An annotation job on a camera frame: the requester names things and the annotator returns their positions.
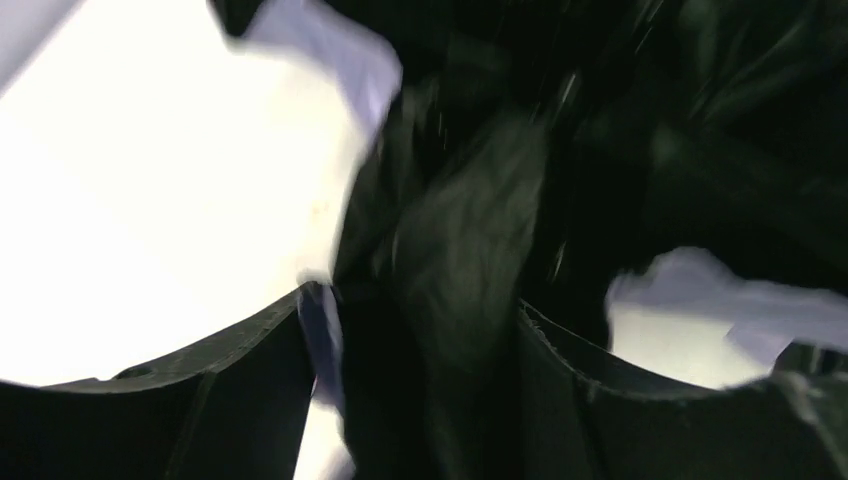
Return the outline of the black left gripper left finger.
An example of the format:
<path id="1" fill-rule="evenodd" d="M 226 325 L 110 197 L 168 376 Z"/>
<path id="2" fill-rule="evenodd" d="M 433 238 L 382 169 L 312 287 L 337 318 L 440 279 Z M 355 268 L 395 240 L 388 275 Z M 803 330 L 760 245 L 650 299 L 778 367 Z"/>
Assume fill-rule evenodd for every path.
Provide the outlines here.
<path id="1" fill-rule="evenodd" d="M 108 381 L 1 387 L 5 479 L 290 479 L 313 372 L 290 293 Z"/>

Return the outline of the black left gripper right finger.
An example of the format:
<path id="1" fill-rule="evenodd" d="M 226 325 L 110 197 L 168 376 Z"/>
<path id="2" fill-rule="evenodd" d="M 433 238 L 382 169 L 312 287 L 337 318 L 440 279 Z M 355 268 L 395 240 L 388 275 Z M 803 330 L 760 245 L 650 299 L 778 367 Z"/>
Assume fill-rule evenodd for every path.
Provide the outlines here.
<path id="1" fill-rule="evenodd" d="M 780 371 L 709 390 L 637 367 L 521 307 L 528 479 L 847 475 L 847 376 Z"/>

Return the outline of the lavender folding umbrella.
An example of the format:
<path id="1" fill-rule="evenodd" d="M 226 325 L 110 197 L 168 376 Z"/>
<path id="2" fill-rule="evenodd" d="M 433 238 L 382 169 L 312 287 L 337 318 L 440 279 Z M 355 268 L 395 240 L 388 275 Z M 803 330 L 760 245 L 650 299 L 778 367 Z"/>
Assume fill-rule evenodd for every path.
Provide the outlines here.
<path id="1" fill-rule="evenodd" d="M 5 1 L 1 387 L 290 293 L 290 479 L 528 479 L 521 307 L 847 376 L 843 1 Z"/>

